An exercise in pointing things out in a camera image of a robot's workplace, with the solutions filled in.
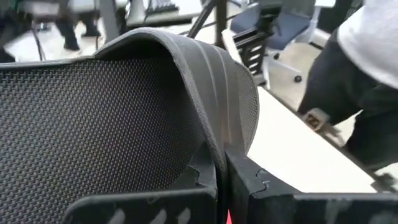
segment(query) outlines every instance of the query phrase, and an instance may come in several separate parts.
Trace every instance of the white shirt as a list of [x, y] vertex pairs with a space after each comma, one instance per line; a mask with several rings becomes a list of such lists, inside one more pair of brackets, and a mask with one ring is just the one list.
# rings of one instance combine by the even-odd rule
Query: white shirt
[[339, 27], [338, 43], [363, 72], [398, 89], [398, 0], [364, 0]]

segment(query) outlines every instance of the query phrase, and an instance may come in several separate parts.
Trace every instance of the chair wheel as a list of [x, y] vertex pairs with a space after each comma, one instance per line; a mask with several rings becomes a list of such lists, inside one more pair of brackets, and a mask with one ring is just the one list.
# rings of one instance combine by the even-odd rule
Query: chair wheel
[[295, 83], [300, 83], [303, 80], [303, 78], [301, 77], [301, 75], [296, 75], [294, 77], [294, 82]]

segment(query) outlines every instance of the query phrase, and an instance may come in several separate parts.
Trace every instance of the blue chair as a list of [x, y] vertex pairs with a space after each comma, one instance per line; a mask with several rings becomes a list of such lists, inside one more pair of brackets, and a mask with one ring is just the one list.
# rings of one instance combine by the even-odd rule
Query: blue chair
[[[317, 28], [321, 8], [333, 7], [335, 0], [283, 0], [282, 11], [277, 18], [279, 28], [274, 28], [274, 35], [268, 39], [263, 62], [262, 74], [271, 88], [269, 67], [272, 65], [286, 68], [295, 74], [295, 82], [301, 82], [301, 72], [280, 61], [279, 53], [294, 42], [309, 43]], [[235, 34], [252, 29], [259, 16], [259, 6], [249, 7], [231, 21], [230, 29]]]

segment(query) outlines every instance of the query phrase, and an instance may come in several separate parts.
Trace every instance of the chair seat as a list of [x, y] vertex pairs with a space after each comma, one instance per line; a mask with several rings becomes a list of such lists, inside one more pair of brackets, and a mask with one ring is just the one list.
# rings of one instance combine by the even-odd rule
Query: chair seat
[[[254, 6], [240, 13], [231, 22], [231, 30], [241, 33], [254, 28], [259, 18], [259, 7]], [[285, 47], [310, 26], [310, 18], [281, 12], [277, 18], [280, 30], [274, 27], [274, 35], [268, 39], [267, 47], [284, 50]]]

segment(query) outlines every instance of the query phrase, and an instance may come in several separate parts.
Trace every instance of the metal pole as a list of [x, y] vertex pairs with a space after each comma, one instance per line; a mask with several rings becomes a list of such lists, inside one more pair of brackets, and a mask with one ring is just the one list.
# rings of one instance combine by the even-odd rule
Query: metal pole
[[216, 1], [216, 45], [224, 48], [221, 32], [226, 29], [227, 2], [228, 0]]
[[200, 29], [203, 27], [204, 23], [206, 22], [207, 18], [211, 14], [212, 10], [216, 6], [217, 0], [207, 0], [206, 4], [203, 6], [203, 10], [201, 11], [198, 19], [192, 25], [191, 29], [188, 32], [187, 37], [195, 38], [199, 33]]
[[116, 3], [114, 0], [101, 0], [99, 13], [103, 18], [106, 40], [105, 43], [120, 36], [118, 20], [116, 19]]

